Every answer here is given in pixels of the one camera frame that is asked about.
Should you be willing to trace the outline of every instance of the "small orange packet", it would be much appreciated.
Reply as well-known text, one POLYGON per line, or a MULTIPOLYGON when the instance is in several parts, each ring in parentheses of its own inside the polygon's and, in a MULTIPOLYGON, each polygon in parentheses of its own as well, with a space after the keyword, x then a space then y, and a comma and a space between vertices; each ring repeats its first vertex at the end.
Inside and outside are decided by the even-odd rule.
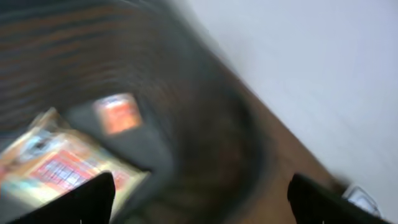
POLYGON ((135 99, 121 93, 95 101, 95 111, 101 120, 105 134, 112 135, 137 128, 142 120, 135 99))

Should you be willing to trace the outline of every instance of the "wooden surface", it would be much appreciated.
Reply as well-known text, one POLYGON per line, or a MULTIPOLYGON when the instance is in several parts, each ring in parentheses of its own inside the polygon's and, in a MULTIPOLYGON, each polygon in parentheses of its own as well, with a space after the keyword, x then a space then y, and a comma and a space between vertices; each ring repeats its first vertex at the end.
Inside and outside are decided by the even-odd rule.
POLYGON ((312 178, 322 186, 335 190, 336 182, 300 141, 241 82, 244 93, 259 124, 267 136, 269 161, 265 182, 251 204, 243 212, 240 224, 296 223, 287 200, 287 187, 295 172, 312 178))

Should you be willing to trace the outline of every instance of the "white surface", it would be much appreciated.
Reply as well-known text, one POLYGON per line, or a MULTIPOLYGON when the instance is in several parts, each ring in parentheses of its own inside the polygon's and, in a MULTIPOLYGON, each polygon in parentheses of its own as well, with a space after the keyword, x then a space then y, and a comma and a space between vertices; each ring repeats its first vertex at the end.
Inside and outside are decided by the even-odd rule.
POLYGON ((321 163, 398 222, 398 1, 183 3, 321 163))

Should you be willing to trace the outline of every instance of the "dark woven basket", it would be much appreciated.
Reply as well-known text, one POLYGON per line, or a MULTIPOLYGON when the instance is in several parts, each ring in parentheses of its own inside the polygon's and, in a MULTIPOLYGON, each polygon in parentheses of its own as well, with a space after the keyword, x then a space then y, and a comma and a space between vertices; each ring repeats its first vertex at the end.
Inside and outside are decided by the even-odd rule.
POLYGON ((0 3, 0 128, 113 93, 146 101, 177 172, 116 223, 219 223, 259 182, 263 155, 228 72, 157 1, 0 3))

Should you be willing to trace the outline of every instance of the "plastic wrapper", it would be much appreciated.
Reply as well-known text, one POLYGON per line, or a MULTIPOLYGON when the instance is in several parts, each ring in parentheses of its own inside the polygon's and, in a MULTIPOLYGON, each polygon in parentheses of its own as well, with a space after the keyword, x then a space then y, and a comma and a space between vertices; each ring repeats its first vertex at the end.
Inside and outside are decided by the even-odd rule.
POLYGON ((0 184, 2 194, 40 207, 106 170, 112 172, 116 188, 113 216, 148 172, 124 164, 71 129, 52 108, 2 153, 0 184))

